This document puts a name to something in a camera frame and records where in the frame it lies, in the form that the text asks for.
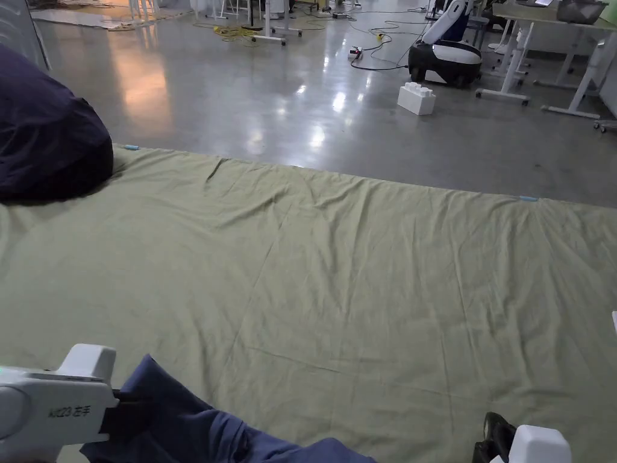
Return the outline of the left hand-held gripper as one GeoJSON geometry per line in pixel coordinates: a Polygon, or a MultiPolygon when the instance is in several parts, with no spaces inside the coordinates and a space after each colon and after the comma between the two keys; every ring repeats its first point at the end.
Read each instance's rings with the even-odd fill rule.
{"type": "Polygon", "coordinates": [[[111,387],[116,351],[76,344],[56,370],[1,366],[1,444],[105,441],[104,415],[146,397],[111,387]]]}

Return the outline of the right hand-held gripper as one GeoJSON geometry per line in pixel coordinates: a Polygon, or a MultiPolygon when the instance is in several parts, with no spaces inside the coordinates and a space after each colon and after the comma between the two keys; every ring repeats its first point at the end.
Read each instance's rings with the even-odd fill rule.
{"type": "Polygon", "coordinates": [[[472,462],[572,462],[569,443],[557,429],[510,424],[502,415],[487,412],[484,440],[476,442],[472,462]]]}

